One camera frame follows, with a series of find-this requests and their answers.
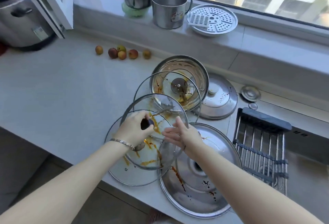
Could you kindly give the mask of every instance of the black pot handle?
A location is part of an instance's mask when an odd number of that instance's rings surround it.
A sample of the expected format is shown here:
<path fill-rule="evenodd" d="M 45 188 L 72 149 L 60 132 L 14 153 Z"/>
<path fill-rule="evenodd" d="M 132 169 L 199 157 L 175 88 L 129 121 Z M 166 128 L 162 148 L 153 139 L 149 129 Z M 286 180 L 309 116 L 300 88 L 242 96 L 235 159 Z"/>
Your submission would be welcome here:
<path fill-rule="evenodd" d="M 25 15 L 28 15 L 32 12 L 33 10 L 31 8 L 27 8 L 27 9 L 15 9 L 13 12 L 11 12 L 10 14 L 14 17 L 23 17 Z"/>

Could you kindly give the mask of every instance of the white lid knob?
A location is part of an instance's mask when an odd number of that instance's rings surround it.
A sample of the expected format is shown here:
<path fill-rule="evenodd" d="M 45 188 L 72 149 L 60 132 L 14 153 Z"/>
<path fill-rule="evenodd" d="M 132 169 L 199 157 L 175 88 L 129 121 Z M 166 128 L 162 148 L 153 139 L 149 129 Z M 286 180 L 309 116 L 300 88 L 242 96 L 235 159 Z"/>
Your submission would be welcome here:
<path fill-rule="evenodd" d="M 209 94 L 215 94 L 218 92 L 218 90 L 219 90 L 218 85 L 216 85 L 215 83 L 212 83 L 212 82 L 209 83 L 209 87 L 208 87 Z"/>

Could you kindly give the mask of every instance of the forearm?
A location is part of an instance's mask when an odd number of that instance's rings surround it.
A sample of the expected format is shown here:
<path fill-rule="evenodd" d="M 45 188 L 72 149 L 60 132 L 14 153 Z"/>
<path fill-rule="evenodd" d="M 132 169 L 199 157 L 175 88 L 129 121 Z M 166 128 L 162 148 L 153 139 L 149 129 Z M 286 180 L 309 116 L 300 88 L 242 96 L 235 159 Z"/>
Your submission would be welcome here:
<path fill-rule="evenodd" d="M 129 147 L 108 142 L 0 216 L 0 223 L 71 223 L 106 171 Z"/>
<path fill-rule="evenodd" d="M 261 180 L 203 145 L 196 162 L 245 224 L 323 224 L 314 215 Z"/>

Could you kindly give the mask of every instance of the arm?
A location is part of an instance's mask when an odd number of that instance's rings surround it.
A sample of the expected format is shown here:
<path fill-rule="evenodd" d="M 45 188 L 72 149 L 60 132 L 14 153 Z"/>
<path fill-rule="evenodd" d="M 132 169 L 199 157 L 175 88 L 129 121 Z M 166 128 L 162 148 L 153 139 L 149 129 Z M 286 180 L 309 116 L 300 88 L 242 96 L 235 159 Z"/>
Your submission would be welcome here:
<path fill-rule="evenodd" d="M 127 118 L 113 138 L 134 146 L 152 131 L 151 125 L 141 130 L 141 120 L 148 117 L 142 111 Z M 72 166 L 25 197 L 0 215 L 0 224 L 68 224 L 73 221 L 109 167 L 121 158 L 129 147 L 108 142 L 87 159 Z"/>
<path fill-rule="evenodd" d="M 198 131 L 186 128 L 180 118 L 176 128 L 162 134 L 196 161 L 245 224 L 323 224 L 306 209 L 261 180 L 249 175 L 205 145 Z"/>

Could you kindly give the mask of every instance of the perforated metal tray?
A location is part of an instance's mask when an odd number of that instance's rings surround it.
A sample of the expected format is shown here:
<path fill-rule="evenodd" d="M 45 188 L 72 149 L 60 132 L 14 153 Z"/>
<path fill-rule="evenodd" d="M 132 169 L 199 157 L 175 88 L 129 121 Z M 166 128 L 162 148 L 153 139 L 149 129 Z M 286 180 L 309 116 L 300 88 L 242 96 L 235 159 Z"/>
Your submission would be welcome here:
<path fill-rule="evenodd" d="M 187 14 L 188 22 L 190 22 L 193 14 L 209 17 L 207 29 L 191 26 L 195 32 L 201 35 L 213 37 L 231 32 L 237 26 L 236 15 L 232 11 L 220 5 L 205 4 L 194 7 Z"/>

